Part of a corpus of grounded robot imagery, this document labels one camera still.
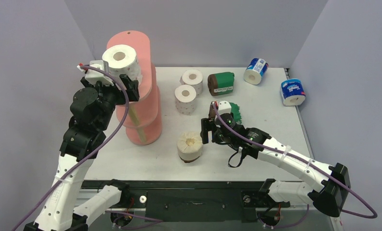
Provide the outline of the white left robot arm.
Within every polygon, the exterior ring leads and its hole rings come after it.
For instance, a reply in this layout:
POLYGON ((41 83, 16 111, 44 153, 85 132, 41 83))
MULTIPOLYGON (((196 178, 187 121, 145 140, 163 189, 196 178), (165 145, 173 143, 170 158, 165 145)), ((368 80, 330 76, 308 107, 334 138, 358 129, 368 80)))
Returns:
POLYGON ((52 187, 33 208, 43 208, 38 217, 24 226, 26 231, 85 230, 88 215, 75 213, 84 177, 98 151, 116 134, 104 134, 117 105, 139 101, 139 82, 127 75, 108 81, 106 77, 89 81, 83 77, 84 88, 73 96, 72 117, 63 136, 57 172, 52 187))

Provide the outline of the cream brown paper roll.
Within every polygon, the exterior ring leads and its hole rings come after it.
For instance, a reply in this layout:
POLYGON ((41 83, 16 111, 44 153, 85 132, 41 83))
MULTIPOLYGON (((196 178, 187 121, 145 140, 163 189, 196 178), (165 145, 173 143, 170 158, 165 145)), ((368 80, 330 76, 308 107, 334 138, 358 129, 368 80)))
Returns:
POLYGON ((185 163, 191 163, 202 156, 203 143, 196 131, 183 132, 177 140, 179 158, 185 163))

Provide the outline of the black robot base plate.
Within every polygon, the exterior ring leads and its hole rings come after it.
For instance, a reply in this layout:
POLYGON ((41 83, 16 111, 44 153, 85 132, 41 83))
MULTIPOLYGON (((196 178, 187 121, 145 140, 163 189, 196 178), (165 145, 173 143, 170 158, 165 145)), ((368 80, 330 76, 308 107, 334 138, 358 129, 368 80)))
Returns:
POLYGON ((165 222, 255 222, 257 211, 277 203, 268 181, 124 181, 123 201, 113 209, 144 209, 165 222))

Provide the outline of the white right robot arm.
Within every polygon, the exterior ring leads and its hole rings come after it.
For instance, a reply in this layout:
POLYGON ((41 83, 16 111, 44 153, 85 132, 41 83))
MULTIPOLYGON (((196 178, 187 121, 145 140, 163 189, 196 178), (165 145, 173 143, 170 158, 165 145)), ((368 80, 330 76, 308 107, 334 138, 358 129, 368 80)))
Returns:
POLYGON ((339 217, 349 194, 348 168, 340 163, 334 166, 306 157, 283 145, 258 128, 236 124, 230 114, 220 119, 201 120, 203 144, 224 144, 241 154, 275 165, 296 176, 301 182, 267 180, 258 192, 263 205, 273 202, 312 204, 321 213, 339 217))

